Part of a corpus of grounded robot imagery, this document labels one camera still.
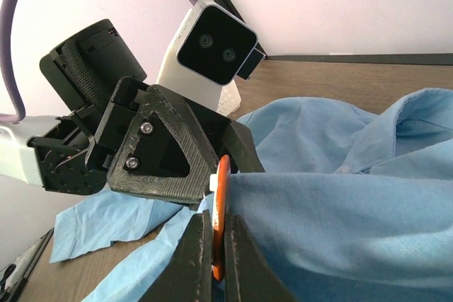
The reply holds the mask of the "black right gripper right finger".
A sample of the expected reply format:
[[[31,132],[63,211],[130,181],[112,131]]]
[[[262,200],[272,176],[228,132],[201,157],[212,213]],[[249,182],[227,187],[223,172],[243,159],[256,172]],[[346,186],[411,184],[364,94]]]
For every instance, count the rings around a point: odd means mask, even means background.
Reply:
[[[226,301],[296,300],[271,270],[239,215],[226,215],[224,250]]]

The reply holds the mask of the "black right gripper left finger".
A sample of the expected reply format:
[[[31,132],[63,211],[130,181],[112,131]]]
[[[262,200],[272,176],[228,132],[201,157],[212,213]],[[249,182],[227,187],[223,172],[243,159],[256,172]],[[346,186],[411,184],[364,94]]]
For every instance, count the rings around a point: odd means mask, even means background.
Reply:
[[[170,262],[140,300],[212,300],[212,222],[208,210],[191,217]]]

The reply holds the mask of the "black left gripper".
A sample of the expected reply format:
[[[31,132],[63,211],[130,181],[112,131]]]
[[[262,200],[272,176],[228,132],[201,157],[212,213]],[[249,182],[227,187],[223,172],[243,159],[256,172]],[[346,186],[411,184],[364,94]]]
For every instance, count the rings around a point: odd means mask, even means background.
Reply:
[[[199,204],[222,156],[232,172],[264,173],[248,127],[158,84],[124,77],[86,155],[111,190]]]

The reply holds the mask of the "orange white round brooch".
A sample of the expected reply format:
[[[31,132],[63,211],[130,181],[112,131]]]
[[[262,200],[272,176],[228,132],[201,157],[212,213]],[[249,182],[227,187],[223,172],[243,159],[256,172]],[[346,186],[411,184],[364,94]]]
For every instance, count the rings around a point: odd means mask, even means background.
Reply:
[[[221,282],[224,278],[224,234],[227,197],[231,177],[229,155],[220,158],[215,174],[210,176],[210,191],[214,194],[212,206],[212,275]]]

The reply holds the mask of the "light blue button shirt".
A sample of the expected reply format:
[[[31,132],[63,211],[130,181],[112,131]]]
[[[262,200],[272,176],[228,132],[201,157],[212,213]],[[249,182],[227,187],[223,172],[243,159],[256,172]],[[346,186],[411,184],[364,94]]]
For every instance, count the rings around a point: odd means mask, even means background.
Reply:
[[[408,94],[380,115],[284,98],[239,122],[265,173],[232,175],[231,212],[299,301],[452,301],[452,90]],[[50,263],[169,219],[82,300],[138,301],[194,213],[104,189],[57,215]]]

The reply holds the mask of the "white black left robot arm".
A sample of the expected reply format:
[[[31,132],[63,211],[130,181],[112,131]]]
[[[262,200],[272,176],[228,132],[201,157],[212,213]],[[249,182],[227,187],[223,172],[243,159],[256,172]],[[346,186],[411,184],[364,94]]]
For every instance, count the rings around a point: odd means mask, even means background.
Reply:
[[[249,128],[219,113],[222,89],[185,69],[148,85],[113,24],[101,20],[55,47],[40,69],[70,109],[1,126],[1,174],[48,192],[115,192],[199,204],[222,158],[261,173]]]

